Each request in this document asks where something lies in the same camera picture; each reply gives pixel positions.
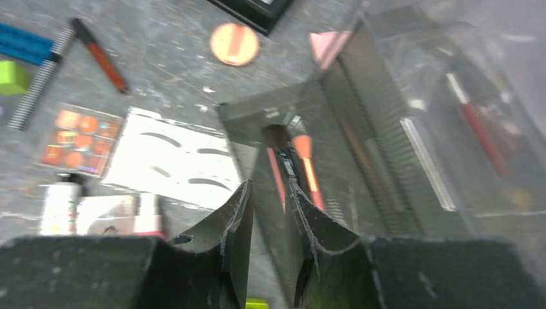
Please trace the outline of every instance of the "orange makeup brush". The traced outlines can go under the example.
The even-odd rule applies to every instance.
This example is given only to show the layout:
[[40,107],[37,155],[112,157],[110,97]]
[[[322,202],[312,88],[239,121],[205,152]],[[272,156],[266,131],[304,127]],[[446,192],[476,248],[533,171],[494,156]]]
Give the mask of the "orange makeup brush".
[[292,139],[292,144],[294,145],[294,148],[296,148],[297,155],[303,161],[303,168],[305,169],[305,175],[307,176],[307,182],[309,183],[309,191],[311,192],[311,200],[313,200],[313,204],[315,204],[318,209],[324,211],[325,205],[319,188],[317,173],[315,172],[313,161],[311,161],[313,139],[309,135],[299,135]]

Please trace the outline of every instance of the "brush handle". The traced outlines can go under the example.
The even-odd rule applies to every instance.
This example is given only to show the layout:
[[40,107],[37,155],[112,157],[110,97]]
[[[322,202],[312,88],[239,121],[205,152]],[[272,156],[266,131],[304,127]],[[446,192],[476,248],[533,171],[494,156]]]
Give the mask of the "brush handle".
[[307,183],[309,183],[309,191],[311,193],[313,204],[315,204],[318,209],[325,211],[324,201],[317,179],[317,173],[315,172],[315,166],[313,165],[313,162],[311,162],[310,158],[304,158],[302,161],[305,174],[307,176]]
[[277,185],[277,191],[279,192],[279,197],[281,198],[281,203],[283,204],[283,212],[285,211],[285,184],[281,177],[281,171],[279,170],[279,163],[277,161],[277,156],[275,155],[275,150],[273,148],[267,147],[267,156],[269,157],[269,163],[271,164],[271,171],[273,172],[273,178],[275,178],[275,184]]
[[324,205],[323,195],[321,194],[321,191],[312,191],[311,192],[311,200],[313,201],[313,204],[315,204],[315,207],[322,211],[326,211],[326,207]]
[[489,161],[493,165],[497,174],[501,177],[506,176],[508,173],[506,170],[506,165],[502,159],[500,152],[496,148],[495,144],[489,138],[485,126],[482,123],[482,120],[474,111],[474,107],[470,103],[465,103],[461,105],[461,110],[468,122],[470,128],[474,131],[474,134],[480,141],[480,145],[484,149]]

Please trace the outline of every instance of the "white bottle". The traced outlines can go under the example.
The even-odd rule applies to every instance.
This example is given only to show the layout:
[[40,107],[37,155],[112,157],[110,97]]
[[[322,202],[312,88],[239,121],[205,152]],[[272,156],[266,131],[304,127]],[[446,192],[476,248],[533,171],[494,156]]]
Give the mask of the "white bottle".
[[72,174],[57,173],[57,182],[46,190],[40,234],[74,235],[81,185],[71,182]]

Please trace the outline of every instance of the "cosmetic product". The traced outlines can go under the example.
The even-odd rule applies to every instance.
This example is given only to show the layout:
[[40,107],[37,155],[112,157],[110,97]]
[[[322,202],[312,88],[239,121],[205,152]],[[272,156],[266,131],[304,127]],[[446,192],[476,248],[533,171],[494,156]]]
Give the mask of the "cosmetic product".
[[453,93],[460,103],[460,109],[464,115],[464,118],[472,131],[474,131],[474,134],[478,138],[480,145],[489,158],[489,161],[499,176],[506,176],[507,169],[504,160],[493,141],[489,138],[482,120],[476,114],[476,111],[474,110],[472,103],[470,103],[466,92],[458,80],[458,77],[454,73],[447,73],[446,76],[451,90],[453,90]]
[[108,56],[100,47],[99,42],[91,33],[91,30],[89,30],[89,28],[79,18],[71,19],[70,24],[72,25],[74,31],[76,31],[76,36],[78,39],[80,39],[86,45],[89,52],[95,58],[104,73],[108,76],[114,87],[116,87],[117,91],[119,93],[127,93],[129,90],[127,83],[114,64],[110,61],[110,59],[108,59]]
[[307,182],[309,184],[311,200],[318,209],[324,211],[325,205],[319,188],[317,173],[315,172],[315,166],[313,164],[313,161],[311,161],[313,152],[312,143],[313,140],[309,135],[299,135],[292,140],[292,144],[294,145],[294,148],[296,148],[297,155],[303,161],[303,167],[305,169]]
[[285,184],[283,183],[283,178],[281,176],[281,171],[279,170],[279,163],[277,162],[277,157],[275,157],[275,150],[273,148],[267,147],[267,156],[269,157],[269,162],[271,164],[271,171],[273,173],[273,178],[275,178],[275,185],[279,192],[279,198],[283,204],[283,211],[285,210]]
[[[280,165],[288,178],[296,180],[298,186],[306,193],[308,193],[308,186],[303,173],[299,173],[300,169],[296,165],[294,160],[295,151],[290,146],[290,135],[285,126],[280,124],[272,124],[262,129],[262,135],[267,140],[273,155],[269,155],[273,175],[276,179],[276,185],[279,190],[280,196],[285,196],[284,185],[281,177],[280,170],[278,169],[277,160],[280,161]],[[281,198],[281,202],[284,204],[285,199]]]
[[77,234],[133,235],[137,202],[132,194],[83,198],[78,204]]
[[44,137],[38,161],[99,177],[122,123],[120,117],[63,103],[52,132]]
[[57,173],[57,182],[46,189],[41,235],[76,234],[77,206],[82,186],[72,181],[72,174]]
[[28,91],[25,93],[19,106],[14,111],[8,123],[10,129],[23,130],[36,104],[40,101],[48,84],[53,78],[57,66],[61,63],[62,55],[74,41],[75,33],[72,29],[65,28],[51,47],[51,56],[45,60],[38,72],[34,75]]
[[211,50],[214,56],[225,64],[244,66],[258,55],[259,39],[249,27],[227,23],[212,33]]
[[157,205],[157,195],[140,194],[140,206],[135,216],[134,233],[141,236],[160,236],[165,238],[162,228],[162,216]]

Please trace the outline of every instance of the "black and white striped pencil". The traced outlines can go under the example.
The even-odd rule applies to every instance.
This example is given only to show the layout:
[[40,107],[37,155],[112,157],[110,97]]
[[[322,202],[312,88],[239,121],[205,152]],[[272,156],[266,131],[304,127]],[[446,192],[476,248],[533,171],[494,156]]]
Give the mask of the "black and white striped pencil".
[[61,34],[57,37],[51,47],[50,58],[42,63],[38,72],[36,72],[36,76],[32,79],[27,93],[23,96],[19,106],[12,115],[12,118],[7,125],[10,129],[21,131],[24,129],[34,108],[53,78],[55,70],[59,66],[59,63],[61,63],[63,53],[66,52],[70,44],[74,41],[74,38],[74,30],[65,28],[61,31]]

